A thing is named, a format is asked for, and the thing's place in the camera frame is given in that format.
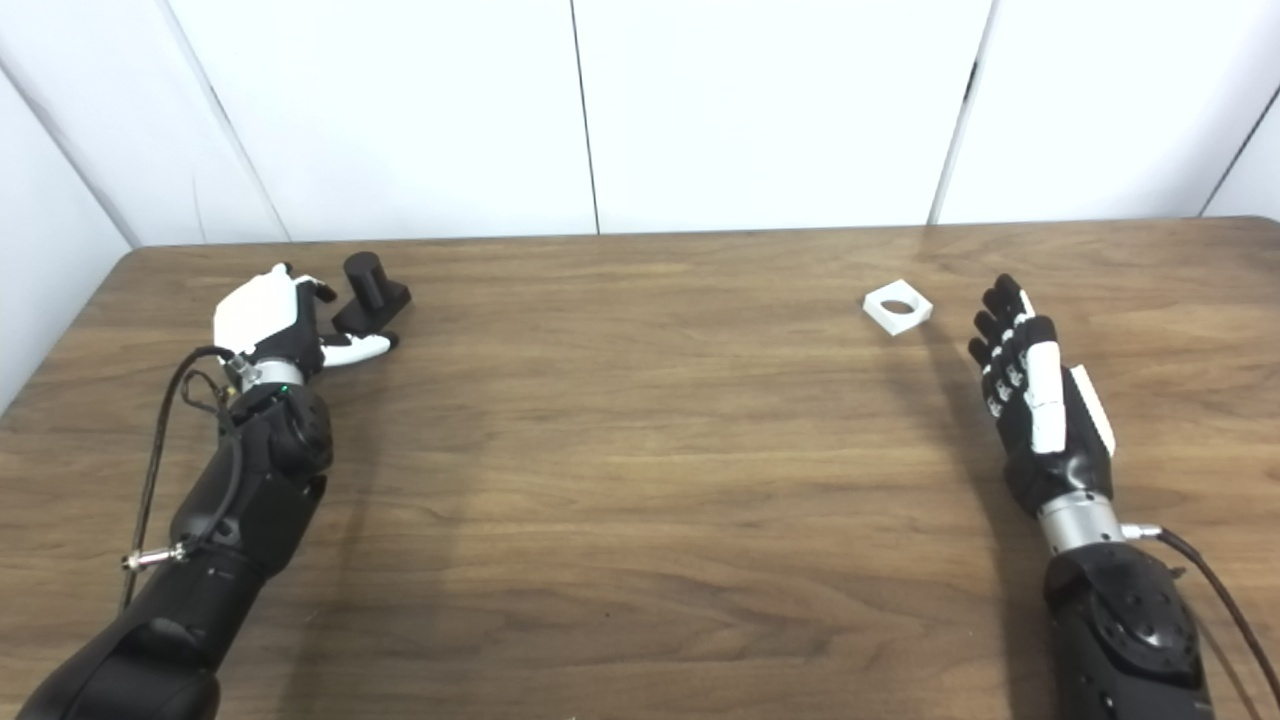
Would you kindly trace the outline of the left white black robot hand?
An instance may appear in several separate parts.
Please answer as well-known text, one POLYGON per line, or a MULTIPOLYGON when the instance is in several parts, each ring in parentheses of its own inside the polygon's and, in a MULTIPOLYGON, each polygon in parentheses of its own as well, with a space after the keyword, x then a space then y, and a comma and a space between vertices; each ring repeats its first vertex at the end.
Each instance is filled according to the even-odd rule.
POLYGON ((230 352, 221 365, 234 387, 305 386, 325 369, 367 363, 398 347, 390 332, 321 333, 317 305, 335 300, 326 282, 294 277, 287 263, 227 295, 212 314, 212 343, 230 352))

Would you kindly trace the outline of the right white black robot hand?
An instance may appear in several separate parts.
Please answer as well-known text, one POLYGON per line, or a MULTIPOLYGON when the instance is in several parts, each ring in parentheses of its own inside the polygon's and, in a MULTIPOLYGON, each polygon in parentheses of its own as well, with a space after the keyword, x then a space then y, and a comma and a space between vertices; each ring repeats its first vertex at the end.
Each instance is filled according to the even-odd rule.
POLYGON ((1051 316, 1007 273, 982 295, 968 352, 1006 454, 1005 484, 1037 514, 1069 495, 1114 498, 1114 432, 1083 366, 1062 361, 1051 316))

